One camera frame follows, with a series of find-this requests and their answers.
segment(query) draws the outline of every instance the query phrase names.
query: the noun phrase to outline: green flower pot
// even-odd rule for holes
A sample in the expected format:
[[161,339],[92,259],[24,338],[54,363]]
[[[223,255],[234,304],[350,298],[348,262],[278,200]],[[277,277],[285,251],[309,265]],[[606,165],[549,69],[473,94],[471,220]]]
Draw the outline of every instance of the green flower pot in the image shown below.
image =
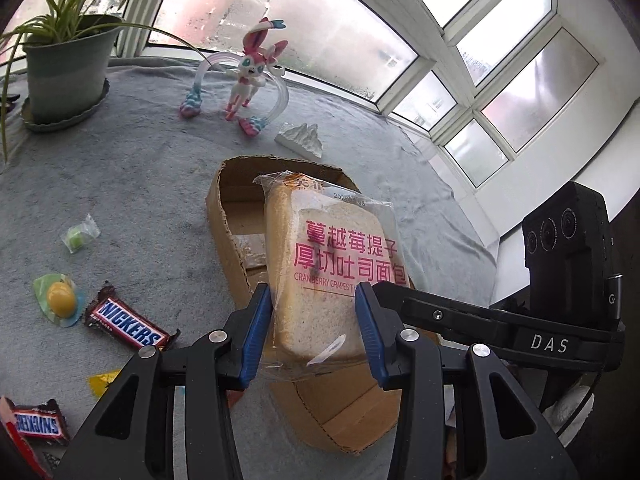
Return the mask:
[[85,38],[41,45],[31,36],[23,47],[27,56],[27,81],[31,115],[40,124],[55,123],[81,114],[101,97],[111,49],[122,20],[116,16],[88,15],[81,28],[99,23],[113,27],[99,29]]

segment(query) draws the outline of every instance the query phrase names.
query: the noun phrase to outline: yellow wrapper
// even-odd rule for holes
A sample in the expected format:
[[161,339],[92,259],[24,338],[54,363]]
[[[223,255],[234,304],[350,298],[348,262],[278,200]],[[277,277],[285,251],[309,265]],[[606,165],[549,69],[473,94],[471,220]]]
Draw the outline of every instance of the yellow wrapper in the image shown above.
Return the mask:
[[98,374],[91,377],[86,378],[86,382],[89,384],[91,391],[94,395],[100,399],[107,391],[107,387],[109,384],[113,383],[116,376],[120,373],[120,369],[112,370],[111,372],[107,372],[104,374]]

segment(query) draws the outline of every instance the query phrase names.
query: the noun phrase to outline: snickers bar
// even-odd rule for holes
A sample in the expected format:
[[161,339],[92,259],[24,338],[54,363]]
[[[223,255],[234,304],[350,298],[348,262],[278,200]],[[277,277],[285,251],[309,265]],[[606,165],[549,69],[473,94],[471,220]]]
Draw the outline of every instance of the snickers bar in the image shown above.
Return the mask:
[[15,406],[13,403],[11,406],[17,430],[22,436],[57,442],[64,446],[69,443],[65,419],[55,399],[49,399],[38,406]]
[[84,323],[101,328],[134,350],[146,345],[163,350],[180,335],[180,330],[170,335],[140,316],[116,295],[114,286],[109,283],[86,308]]

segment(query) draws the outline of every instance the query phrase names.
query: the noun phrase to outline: yellow candy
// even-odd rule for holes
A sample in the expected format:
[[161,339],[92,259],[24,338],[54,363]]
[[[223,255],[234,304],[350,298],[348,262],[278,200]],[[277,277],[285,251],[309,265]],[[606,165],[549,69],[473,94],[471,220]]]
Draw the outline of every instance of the yellow candy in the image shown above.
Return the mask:
[[47,291],[47,303],[56,316],[65,319],[76,312],[76,295],[67,283],[52,283]]
[[104,374],[98,374],[91,377],[87,377],[86,381],[89,383],[91,391],[98,399],[107,391],[109,384],[113,383],[120,370],[112,370]]

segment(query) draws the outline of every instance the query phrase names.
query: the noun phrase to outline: toy figure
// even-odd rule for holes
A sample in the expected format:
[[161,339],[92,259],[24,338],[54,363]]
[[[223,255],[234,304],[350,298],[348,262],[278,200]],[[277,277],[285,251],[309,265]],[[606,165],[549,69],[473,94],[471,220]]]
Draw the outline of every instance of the toy figure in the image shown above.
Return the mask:
[[180,115],[185,119],[190,119],[200,114],[202,106],[202,79],[207,70],[214,64],[222,61],[232,61],[238,63],[237,70],[227,70],[238,78],[238,82],[231,90],[231,97],[225,107],[226,120],[231,121],[238,111],[240,105],[248,106],[258,88],[266,84],[265,77],[271,79],[278,91],[278,100],[271,111],[264,117],[238,117],[238,124],[249,137],[255,137],[263,128],[278,117],[289,103],[289,91],[282,76],[284,68],[276,67],[276,61],[288,41],[281,40],[269,48],[261,47],[262,42],[267,37],[270,28],[285,28],[282,20],[269,20],[263,18],[242,38],[244,45],[244,57],[231,52],[216,52],[205,59],[196,72],[196,77],[187,94],[180,105]]
[[265,69],[274,72],[278,56],[289,43],[287,40],[281,40],[267,49],[262,48],[261,44],[270,28],[285,28],[285,24],[282,20],[269,20],[264,17],[242,38],[245,56],[238,64],[237,71],[228,71],[237,73],[238,82],[231,89],[231,97],[226,105],[227,121],[234,118],[240,105],[248,106],[258,88],[266,85],[262,73]]

